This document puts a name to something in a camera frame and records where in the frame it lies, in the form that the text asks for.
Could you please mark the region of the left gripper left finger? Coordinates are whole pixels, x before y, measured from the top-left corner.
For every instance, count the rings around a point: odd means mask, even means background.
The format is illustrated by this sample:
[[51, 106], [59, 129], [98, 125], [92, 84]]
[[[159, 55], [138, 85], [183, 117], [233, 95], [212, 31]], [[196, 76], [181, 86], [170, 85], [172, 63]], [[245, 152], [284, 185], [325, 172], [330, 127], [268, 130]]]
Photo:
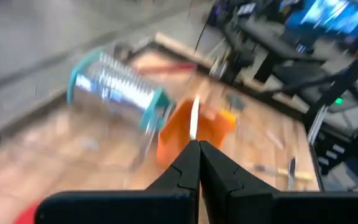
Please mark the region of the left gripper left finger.
[[63, 191], [44, 199], [35, 224], [197, 224], [200, 143], [190, 141], [144, 190]]

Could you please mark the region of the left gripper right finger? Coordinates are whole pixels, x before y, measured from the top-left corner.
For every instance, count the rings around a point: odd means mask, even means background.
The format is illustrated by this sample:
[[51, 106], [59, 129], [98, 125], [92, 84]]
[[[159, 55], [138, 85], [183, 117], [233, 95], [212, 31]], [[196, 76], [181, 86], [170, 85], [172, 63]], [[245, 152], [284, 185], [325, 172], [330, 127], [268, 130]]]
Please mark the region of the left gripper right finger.
[[280, 191], [209, 142], [200, 146], [211, 224], [358, 224], [358, 192]]

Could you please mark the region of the knife pale yellow handle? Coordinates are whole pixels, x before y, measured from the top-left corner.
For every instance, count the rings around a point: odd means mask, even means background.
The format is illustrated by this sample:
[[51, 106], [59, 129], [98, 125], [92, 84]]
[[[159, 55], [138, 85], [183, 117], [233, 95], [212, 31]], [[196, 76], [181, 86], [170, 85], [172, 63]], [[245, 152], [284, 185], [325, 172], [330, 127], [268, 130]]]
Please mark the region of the knife pale yellow handle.
[[[276, 168], [276, 167], [268, 167], [262, 164], [252, 164], [250, 167], [258, 172], [265, 172], [271, 175], [288, 176], [288, 168], [283, 169], [283, 168]], [[310, 182], [313, 180], [312, 176], [309, 175], [309, 173], [298, 172], [296, 170], [295, 170], [295, 179], [306, 181], [306, 182]]]

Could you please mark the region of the red silicone spoon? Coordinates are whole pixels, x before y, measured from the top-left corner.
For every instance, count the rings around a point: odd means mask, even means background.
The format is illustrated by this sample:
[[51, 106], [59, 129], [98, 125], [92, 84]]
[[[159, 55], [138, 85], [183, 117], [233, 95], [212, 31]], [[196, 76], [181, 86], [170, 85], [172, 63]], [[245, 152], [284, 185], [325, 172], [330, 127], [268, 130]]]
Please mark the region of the red silicone spoon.
[[193, 63], [174, 63], [166, 65], [153, 65], [136, 68], [136, 70], [143, 74], [159, 74], [159, 73], [175, 73], [182, 71], [195, 70], [197, 66]]

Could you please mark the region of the orange plastic bin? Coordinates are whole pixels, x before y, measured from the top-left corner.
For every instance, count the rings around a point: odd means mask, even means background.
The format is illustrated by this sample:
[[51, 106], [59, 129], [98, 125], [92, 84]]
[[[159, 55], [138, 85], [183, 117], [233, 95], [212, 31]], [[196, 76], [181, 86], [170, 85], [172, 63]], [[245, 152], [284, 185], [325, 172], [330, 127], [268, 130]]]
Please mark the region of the orange plastic bin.
[[[183, 101], [158, 134], [156, 160], [163, 168], [168, 167], [190, 141], [193, 101], [193, 99]], [[222, 117], [219, 111], [200, 103], [196, 135], [197, 140], [208, 141], [218, 149], [221, 148], [225, 137], [236, 127]]]

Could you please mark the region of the steel box grater teal trim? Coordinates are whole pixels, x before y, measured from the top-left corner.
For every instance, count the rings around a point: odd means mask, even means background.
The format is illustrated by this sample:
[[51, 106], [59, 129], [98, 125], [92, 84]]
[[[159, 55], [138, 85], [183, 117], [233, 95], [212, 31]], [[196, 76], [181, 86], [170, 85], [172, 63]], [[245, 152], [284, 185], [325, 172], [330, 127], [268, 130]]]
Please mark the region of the steel box grater teal trim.
[[161, 130], [176, 107], [175, 100], [162, 86], [101, 48], [87, 53], [73, 67], [67, 89], [68, 104], [74, 103], [76, 89], [96, 96], [109, 111], [127, 108], [138, 113], [138, 127], [143, 131]]

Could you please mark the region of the black laptop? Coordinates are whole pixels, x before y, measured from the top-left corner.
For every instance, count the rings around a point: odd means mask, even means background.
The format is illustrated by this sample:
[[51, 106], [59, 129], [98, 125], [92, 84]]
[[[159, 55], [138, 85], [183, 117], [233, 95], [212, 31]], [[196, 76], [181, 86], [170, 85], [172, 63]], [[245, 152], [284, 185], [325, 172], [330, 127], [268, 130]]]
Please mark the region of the black laptop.
[[285, 30], [291, 31], [290, 43], [255, 16], [239, 21], [237, 26], [248, 38], [285, 60], [315, 60], [306, 51], [320, 37], [358, 37], [358, 0], [271, 0], [257, 14], [271, 21], [269, 10], [279, 15], [284, 7], [290, 8], [284, 21]]

